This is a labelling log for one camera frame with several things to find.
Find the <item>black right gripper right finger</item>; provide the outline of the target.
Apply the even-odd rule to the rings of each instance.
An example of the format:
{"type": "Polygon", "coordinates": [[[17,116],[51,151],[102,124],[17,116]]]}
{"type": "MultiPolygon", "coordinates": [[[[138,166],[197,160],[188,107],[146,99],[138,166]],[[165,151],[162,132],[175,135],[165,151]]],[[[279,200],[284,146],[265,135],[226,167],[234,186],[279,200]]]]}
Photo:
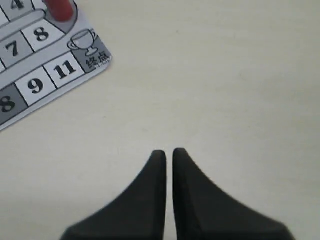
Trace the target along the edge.
{"type": "Polygon", "coordinates": [[[288,227],[237,201],[184,148],[172,155],[172,197],[179,240],[293,240],[288,227]]]}

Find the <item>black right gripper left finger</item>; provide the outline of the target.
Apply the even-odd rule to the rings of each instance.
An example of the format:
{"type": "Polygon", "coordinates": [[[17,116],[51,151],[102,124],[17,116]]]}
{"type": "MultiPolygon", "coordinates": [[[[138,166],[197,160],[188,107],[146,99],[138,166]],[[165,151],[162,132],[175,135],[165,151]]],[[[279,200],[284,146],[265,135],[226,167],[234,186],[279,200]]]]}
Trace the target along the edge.
{"type": "Polygon", "coordinates": [[[63,240],[162,240],[167,207],[167,157],[154,150],[134,181],[111,203],[69,226],[63,240]]]}

